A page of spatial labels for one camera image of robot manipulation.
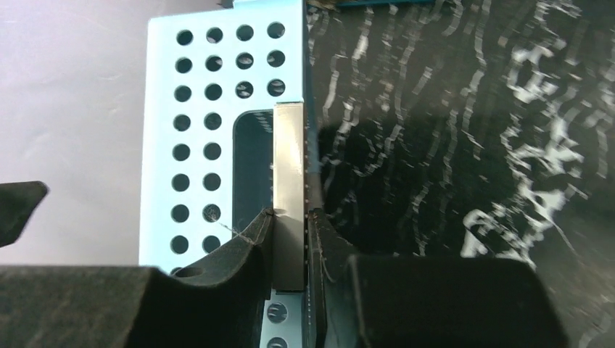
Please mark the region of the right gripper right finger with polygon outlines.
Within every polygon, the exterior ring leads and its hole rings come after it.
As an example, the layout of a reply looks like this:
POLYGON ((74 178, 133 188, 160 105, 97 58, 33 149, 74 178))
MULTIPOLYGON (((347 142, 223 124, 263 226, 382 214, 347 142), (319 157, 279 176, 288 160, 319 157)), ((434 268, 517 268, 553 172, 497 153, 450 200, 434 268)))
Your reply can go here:
POLYGON ((309 347, 567 347, 545 288, 500 258, 361 254, 308 215, 309 347))

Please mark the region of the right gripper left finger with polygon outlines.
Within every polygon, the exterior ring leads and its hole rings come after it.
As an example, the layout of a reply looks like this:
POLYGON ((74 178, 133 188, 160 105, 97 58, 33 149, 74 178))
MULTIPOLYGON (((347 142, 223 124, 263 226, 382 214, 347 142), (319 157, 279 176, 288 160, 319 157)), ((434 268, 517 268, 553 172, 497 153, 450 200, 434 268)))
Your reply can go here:
POLYGON ((3 347, 257 347, 271 295, 272 209, 172 274, 2 266, 3 347))

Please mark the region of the light blue perforated basket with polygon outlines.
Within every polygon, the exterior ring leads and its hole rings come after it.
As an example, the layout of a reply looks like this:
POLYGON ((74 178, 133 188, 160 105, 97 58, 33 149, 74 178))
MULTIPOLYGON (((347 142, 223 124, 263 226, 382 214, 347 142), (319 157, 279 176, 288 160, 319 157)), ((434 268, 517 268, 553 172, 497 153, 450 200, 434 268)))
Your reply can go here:
POLYGON ((309 347, 305 15, 303 1, 235 1, 148 25, 139 262, 170 275, 272 209, 257 347, 309 347))

